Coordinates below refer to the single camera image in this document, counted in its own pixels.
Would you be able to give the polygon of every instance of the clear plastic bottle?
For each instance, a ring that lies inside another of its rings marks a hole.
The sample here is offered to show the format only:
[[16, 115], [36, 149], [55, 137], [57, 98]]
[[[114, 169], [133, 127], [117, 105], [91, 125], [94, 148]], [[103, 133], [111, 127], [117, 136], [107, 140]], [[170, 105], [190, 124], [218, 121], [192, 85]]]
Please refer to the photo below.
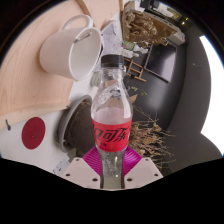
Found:
[[103, 188], [110, 188], [113, 182], [118, 183], [115, 188], [121, 188], [133, 107], [123, 83], [123, 56], [103, 56], [101, 68], [101, 84], [91, 107], [94, 137], [102, 161]]

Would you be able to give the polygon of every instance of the mug handle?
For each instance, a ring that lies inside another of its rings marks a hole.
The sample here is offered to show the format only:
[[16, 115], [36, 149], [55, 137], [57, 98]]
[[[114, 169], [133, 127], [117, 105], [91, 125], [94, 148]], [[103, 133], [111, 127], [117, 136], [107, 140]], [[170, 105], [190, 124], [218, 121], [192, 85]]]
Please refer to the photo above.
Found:
[[78, 16], [74, 16], [71, 19], [69, 19], [65, 23], [65, 25], [63, 26], [62, 30], [69, 29], [69, 26], [71, 25], [71, 23], [73, 23], [77, 19], [82, 19], [82, 18], [84, 18], [86, 20], [86, 26], [85, 26], [85, 28], [87, 28], [87, 27], [93, 27], [93, 20], [92, 20], [92, 18], [90, 16], [87, 16], [87, 15], [78, 15]]

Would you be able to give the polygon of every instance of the red bottle label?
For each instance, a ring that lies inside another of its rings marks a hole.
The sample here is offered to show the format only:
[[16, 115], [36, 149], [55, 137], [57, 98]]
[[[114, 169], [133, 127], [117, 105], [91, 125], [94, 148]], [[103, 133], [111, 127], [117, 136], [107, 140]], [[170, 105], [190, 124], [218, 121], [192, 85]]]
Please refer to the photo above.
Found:
[[92, 119], [96, 145], [106, 152], [118, 152], [128, 144], [131, 122], [116, 125], [101, 124]]

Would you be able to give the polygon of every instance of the white mug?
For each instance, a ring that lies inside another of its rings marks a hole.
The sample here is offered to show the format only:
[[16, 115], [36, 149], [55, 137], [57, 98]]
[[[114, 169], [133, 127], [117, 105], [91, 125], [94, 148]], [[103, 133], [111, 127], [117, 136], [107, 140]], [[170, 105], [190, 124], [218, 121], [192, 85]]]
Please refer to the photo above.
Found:
[[[84, 18], [84, 28], [69, 26]], [[76, 81], [91, 74], [101, 51], [101, 33], [93, 27], [93, 20], [87, 15], [69, 19], [62, 30], [50, 36], [40, 49], [40, 64], [49, 73]]]

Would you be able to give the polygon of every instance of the bottle cap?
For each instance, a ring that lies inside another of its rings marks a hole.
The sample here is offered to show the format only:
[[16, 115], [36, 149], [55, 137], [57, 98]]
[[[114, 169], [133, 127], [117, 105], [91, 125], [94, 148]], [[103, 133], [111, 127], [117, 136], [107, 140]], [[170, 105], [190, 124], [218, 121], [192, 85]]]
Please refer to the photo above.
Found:
[[101, 68], [124, 68], [124, 57], [117, 54], [107, 54], [101, 57]]

